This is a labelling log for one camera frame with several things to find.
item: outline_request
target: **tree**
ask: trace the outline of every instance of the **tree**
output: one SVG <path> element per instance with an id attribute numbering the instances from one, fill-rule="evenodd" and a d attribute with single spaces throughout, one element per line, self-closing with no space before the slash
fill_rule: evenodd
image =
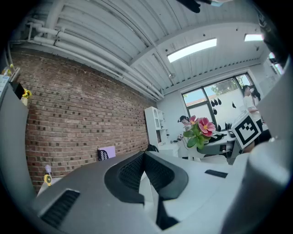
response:
<path id="1" fill-rule="evenodd" d="M 244 86 L 242 77 L 237 77 L 237 80 L 241 87 Z M 234 80 L 227 80 L 215 85 L 212 85 L 211 90 L 218 96 L 224 93 L 231 92 L 238 89 L 237 84 Z"/>

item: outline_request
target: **gray partition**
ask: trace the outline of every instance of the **gray partition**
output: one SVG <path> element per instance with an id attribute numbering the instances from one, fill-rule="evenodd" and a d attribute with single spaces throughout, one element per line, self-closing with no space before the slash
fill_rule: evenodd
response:
<path id="1" fill-rule="evenodd" d="M 27 169 L 25 130 L 28 108 L 9 85 L 0 106 L 0 176 L 3 185 L 17 204 L 35 198 Z"/>

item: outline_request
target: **black backpack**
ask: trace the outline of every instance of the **black backpack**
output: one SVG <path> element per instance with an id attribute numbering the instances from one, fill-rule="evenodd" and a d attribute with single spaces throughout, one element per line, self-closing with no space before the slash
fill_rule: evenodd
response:
<path id="1" fill-rule="evenodd" d="M 149 144 L 149 145 L 147 146 L 146 151 L 155 151 L 155 152 L 159 152 L 159 150 L 157 149 L 157 147 L 154 146 L 154 145 L 152 145 L 152 144 Z"/>

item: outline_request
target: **white vase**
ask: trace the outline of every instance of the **white vase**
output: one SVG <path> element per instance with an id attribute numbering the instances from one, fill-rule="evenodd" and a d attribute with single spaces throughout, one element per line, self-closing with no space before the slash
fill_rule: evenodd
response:
<path id="1" fill-rule="evenodd" d="M 23 103 L 25 106 L 27 106 L 27 98 L 22 97 L 22 103 Z"/>

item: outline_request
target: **pink flower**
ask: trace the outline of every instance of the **pink flower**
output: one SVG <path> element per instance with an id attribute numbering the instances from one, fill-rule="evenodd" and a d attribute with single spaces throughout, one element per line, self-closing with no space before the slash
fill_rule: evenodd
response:
<path id="1" fill-rule="evenodd" d="M 200 118 L 198 126 L 200 127 L 202 134 L 207 137 L 212 136 L 212 132 L 216 130 L 215 125 L 212 122 L 209 122 L 208 118 Z"/>
<path id="2" fill-rule="evenodd" d="M 195 118 L 196 118 L 195 115 L 191 116 L 190 119 L 189 119 L 189 122 L 190 122 L 191 124 L 195 124 Z"/>

